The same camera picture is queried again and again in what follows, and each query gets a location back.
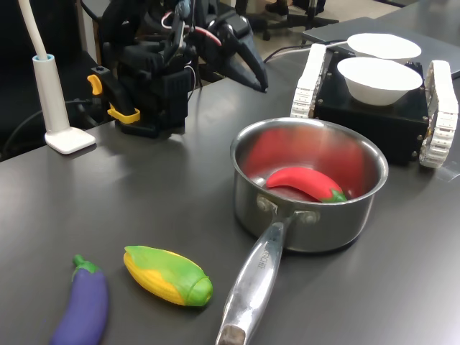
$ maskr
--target plastic toy vegetable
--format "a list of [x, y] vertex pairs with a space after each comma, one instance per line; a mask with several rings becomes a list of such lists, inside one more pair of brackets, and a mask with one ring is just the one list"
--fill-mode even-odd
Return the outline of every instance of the plastic toy vegetable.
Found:
[[106, 327], [109, 289], [104, 274], [81, 255], [72, 277], [67, 310], [52, 336], [50, 345], [97, 345]]
[[124, 264], [145, 290], [178, 305], [202, 306], [211, 298], [213, 285], [209, 277], [189, 259], [143, 246], [125, 250]]
[[268, 188], [288, 186], [307, 193], [323, 203], [346, 201], [340, 186], [322, 172], [306, 167], [287, 167], [274, 172], [267, 180]]

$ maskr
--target table surface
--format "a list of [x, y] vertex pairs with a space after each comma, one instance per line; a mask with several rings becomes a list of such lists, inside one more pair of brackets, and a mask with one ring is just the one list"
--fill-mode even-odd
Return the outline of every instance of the table surface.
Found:
[[[72, 257], [103, 268], [102, 344], [213, 344], [254, 237], [232, 209], [232, 139], [289, 114], [306, 54], [268, 64], [268, 94], [222, 80], [196, 91], [186, 134], [154, 141], [112, 124], [97, 147], [43, 147], [0, 164], [0, 344], [46, 344], [70, 293]], [[344, 252], [286, 252], [251, 344], [458, 344], [460, 141], [441, 169], [391, 167], [359, 240]], [[179, 308], [130, 277], [124, 247], [169, 249], [211, 278], [206, 308]]]
[[459, 0], [419, 0], [379, 20], [452, 45], [460, 45]]

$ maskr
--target white bowl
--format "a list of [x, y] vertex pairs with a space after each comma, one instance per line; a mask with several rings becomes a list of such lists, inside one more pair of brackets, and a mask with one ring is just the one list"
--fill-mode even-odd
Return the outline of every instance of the white bowl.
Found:
[[356, 56], [393, 60], [402, 64], [422, 53], [414, 42], [393, 34], [355, 34], [347, 43]]
[[393, 104], [423, 82], [409, 67], [374, 57], [351, 57], [342, 60], [337, 68], [345, 77], [350, 94], [373, 106]]

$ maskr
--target saucepan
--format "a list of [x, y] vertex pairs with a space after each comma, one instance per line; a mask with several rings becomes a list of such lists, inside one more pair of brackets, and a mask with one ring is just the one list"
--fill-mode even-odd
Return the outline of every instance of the saucepan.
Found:
[[[385, 184], [385, 156], [346, 127], [315, 119], [280, 118], [243, 129], [231, 145], [234, 211], [259, 237], [226, 301], [217, 345], [245, 345], [268, 303], [283, 248], [329, 252], [361, 233], [375, 193]], [[319, 203], [265, 181], [284, 167], [307, 167], [332, 178], [347, 201]]]

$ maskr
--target pot rim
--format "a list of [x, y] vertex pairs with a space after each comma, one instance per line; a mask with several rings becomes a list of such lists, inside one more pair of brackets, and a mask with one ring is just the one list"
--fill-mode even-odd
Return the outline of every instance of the pot rim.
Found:
[[[246, 174], [244, 174], [242, 172], [242, 170], [239, 168], [238, 162], [236, 161], [236, 157], [235, 157], [236, 148], [239, 146], [240, 141], [242, 141], [245, 136], [249, 135], [249, 133], [253, 132], [255, 129], [257, 129], [259, 127], [263, 127], [263, 126], [266, 126], [267, 124], [271, 124], [271, 123], [275, 123], [275, 122], [280, 122], [280, 123], [292, 122], [292, 123], [297, 123], [297, 124], [310, 124], [310, 125], [316, 126], [316, 127], [323, 127], [324, 124], [327, 124], [330, 127], [334, 127], [336, 129], [339, 129], [339, 130], [341, 130], [343, 132], [346, 132], [346, 133], [350, 134], [351, 136], [355, 137], [356, 139], [360, 139], [362, 141], [362, 143], [365, 144], [372, 151], [374, 151], [376, 153], [376, 156], [378, 156], [378, 158], [379, 158], [378, 160], [380, 161], [380, 164], [382, 166], [382, 172], [380, 173], [379, 182], [373, 187], [373, 189], [371, 189], [369, 192], [365, 193], [364, 195], [361, 195], [358, 198], [353, 198], [351, 200], [347, 200], [347, 201], [344, 201], [344, 202], [341, 202], [341, 203], [317, 203], [317, 202], [313, 202], [313, 201], [301, 201], [301, 200], [298, 200], [298, 199], [287, 198], [285, 196], [280, 196], [280, 195], [271, 193], [269, 190], [260, 187], [253, 180], [248, 178], [246, 176]], [[385, 182], [387, 182], [388, 170], [389, 170], [387, 159], [383, 155], [382, 151], [380, 151], [380, 149], [377, 146], [375, 146], [375, 144], [373, 142], [371, 142], [369, 139], [367, 139], [365, 136], [361, 135], [360, 133], [358, 133], [358, 132], [356, 132], [356, 131], [354, 131], [354, 130], [352, 130], [350, 128], [347, 128], [345, 126], [341, 126], [340, 124], [335, 124], [335, 123], [328, 122], [328, 121], [322, 121], [322, 120], [316, 120], [316, 119], [300, 119], [300, 118], [295, 118], [295, 117], [278, 117], [276, 119], [268, 119], [268, 120], [264, 120], [264, 121], [259, 121], [259, 122], [256, 122], [255, 124], [251, 124], [251, 125], [247, 126], [246, 128], [244, 128], [243, 130], [241, 130], [238, 133], [236, 138], [231, 143], [230, 155], [231, 155], [231, 162], [233, 163], [233, 166], [234, 166], [235, 170], [246, 181], [248, 181], [255, 188], [257, 188], [257, 190], [260, 190], [263, 193], [269, 194], [270, 196], [272, 196], [274, 198], [279, 198], [279, 199], [281, 199], [283, 201], [287, 201], [287, 202], [291, 202], [291, 203], [297, 203], [297, 204], [300, 204], [300, 205], [310, 205], [310, 206], [322, 205], [322, 206], [327, 207], [327, 206], [345, 205], [345, 204], [349, 204], [349, 203], [357, 203], [357, 202], [359, 202], [361, 200], [364, 200], [364, 199], [366, 199], [366, 198], [368, 198], [370, 196], [373, 196], [385, 184]]]

